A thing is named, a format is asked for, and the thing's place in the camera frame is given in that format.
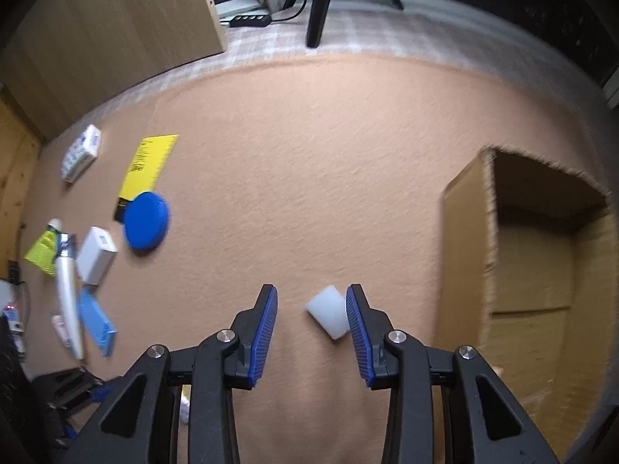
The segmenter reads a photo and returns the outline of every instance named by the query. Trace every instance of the wooden board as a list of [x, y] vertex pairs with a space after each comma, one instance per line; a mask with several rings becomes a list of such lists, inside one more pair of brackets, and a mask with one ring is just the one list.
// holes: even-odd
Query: wooden board
[[8, 260], [16, 260], [24, 201], [40, 148], [0, 89], [0, 278], [8, 276]]
[[38, 0], [0, 80], [52, 139], [123, 90], [225, 50], [213, 0]]

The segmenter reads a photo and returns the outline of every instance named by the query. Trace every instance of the blue eraser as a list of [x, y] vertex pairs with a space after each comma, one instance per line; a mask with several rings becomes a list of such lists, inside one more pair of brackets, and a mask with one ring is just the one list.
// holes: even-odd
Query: blue eraser
[[153, 249], [168, 230], [168, 205], [153, 192], [143, 192], [125, 211], [125, 237], [133, 249]]
[[114, 347], [116, 328], [87, 288], [83, 288], [79, 296], [79, 314], [82, 323], [101, 349], [101, 354], [105, 358], [110, 356]]

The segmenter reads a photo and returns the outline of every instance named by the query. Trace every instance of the blue disc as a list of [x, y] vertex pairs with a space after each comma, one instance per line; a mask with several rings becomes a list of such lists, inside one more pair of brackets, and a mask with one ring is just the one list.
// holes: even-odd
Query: blue disc
[[127, 205], [125, 237], [133, 249], [153, 249], [168, 230], [168, 205], [156, 193], [143, 192]]

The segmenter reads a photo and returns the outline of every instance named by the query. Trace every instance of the white eraser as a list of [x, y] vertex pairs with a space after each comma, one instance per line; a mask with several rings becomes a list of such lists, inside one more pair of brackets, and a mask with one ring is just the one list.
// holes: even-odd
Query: white eraser
[[305, 304], [305, 309], [319, 322], [333, 340], [342, 338], [349, 330], [346, 315], [346, 299], [331, 285], [324, 288], [312, 300]]
[[98, 285], [117, 251], [107, 230], [91, 227], [75, 259], [80, 279], [87, 285]]
[[89, 125], [64, 154], [60, 177], [73, 183], [78, 176], [97, 158], [101, 144], [101, 131]]

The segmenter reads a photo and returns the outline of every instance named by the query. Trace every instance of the orange fabric surface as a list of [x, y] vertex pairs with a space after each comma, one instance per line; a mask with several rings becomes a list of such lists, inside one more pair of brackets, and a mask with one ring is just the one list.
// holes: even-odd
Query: orange fabric surface
[[[361, 283], [394, 326], [429, 343], [439, 294], [441, 194], [489, 143], [512, 145], [602, 180], [583, 129], [555, 103], [490, 77], [410, 59], [320, 56], [227, 70], [175, 87], [97, 123], [100, 155], [60, 180], [76, 135], [43, 150], [24, 253], [58, 217], [83, 239], [108, 229], [119, 246], [97, 291], [118, 329], [87, 366], [122, 374], [151, 344], [197, 345], [228, 327], [263, 283], [279, 313], [264, 377], [235, 392], [241, 460], [376, 463], [388, 392], [361, 380], [350, 337], [333, 343], [304, 311], [318, 291]], [[146, 257], [112, 220], [140, 140], [178, 133], [156, 192], [169, 203], [163, 244]], [[55, 282], [24, 263], [32, 294], [27, 365], [74, 365], [50, 324]]]

